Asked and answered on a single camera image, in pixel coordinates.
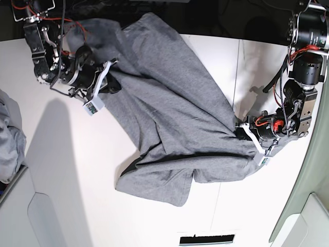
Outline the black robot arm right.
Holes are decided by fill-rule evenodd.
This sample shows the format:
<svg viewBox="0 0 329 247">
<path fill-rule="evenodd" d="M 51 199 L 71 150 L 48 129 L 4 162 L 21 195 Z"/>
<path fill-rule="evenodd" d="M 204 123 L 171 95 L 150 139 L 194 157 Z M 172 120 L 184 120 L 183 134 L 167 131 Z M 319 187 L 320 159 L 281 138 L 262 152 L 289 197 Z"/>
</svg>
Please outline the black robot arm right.
<svg viewBox="0 0 329 247">
<path fill-rule="evenodd" d="M 89 101 L 98 93 L 115 94 L 121 90 L 120 83 L 106 71 L 106 66 L 114 65 L 117 59 L 96 62 L 91 48 L 84 43 L 77 51 L 64 49 L 64 25 L 78 27 L 83 41 L 87 41 L 87 31 L 78 22 L 66 18 L 66 1 L 62 3 L 60 17 L 49 16 L 56 1 L 11 1 L 16 22 L 23 21 L 23 30 L 34 64 L 34 74 L 39 83 L 46 84 L 53 91 L 56 83 L 68 86 L 68 91 L 60 92 L 69 98 Z"/>
</svg>

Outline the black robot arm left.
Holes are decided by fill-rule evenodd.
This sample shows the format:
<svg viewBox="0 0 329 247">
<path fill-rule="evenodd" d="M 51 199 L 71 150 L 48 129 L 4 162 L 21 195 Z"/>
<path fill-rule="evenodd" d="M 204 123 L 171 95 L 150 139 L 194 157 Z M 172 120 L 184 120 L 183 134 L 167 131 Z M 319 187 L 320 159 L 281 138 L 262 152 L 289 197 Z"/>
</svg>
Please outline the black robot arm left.
<svg viewBox="0 0 329 247">
<path fill-rule="evenodd" d="M 287 55 L 263 93 L 280 88 L 275 95 L 278 108 L 274 114 L 247 116 L 239 122 L 240 139 L 258 141 L 283 137 L 304 137 L 308 133 L 317 98 L 316 85 L 325 81 L 322 70 L 328 57 L 328 1 L 298 1 L 289 20 Z"/>
</svg>

